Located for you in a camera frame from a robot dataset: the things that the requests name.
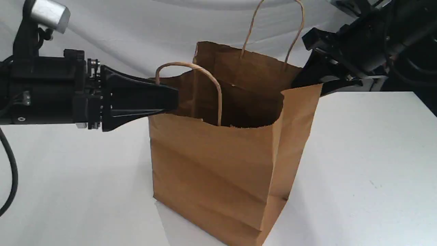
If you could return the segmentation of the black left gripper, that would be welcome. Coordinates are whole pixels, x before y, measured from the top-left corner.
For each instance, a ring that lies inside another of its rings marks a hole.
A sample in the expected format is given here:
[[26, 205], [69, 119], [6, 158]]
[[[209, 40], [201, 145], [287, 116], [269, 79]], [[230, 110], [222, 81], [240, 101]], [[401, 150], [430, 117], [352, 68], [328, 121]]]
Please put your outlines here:
[[100, 68], [84, 51], [1, 63], [1, 125], [75, 124], [103, 132], [178, 107], [179, 91]]

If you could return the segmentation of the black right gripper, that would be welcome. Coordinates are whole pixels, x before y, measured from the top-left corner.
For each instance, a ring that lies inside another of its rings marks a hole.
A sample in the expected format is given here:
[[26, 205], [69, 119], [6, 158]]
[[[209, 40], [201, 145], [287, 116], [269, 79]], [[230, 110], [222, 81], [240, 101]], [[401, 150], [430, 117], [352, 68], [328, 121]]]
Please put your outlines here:
[[392, 0], [365, 12], [337, 32], [312, 28], [302, 38], [311, 55], [291, 88], [322, 85], [321, 96], [353, 91], [361, 79], [436, 31], [435, 0]]

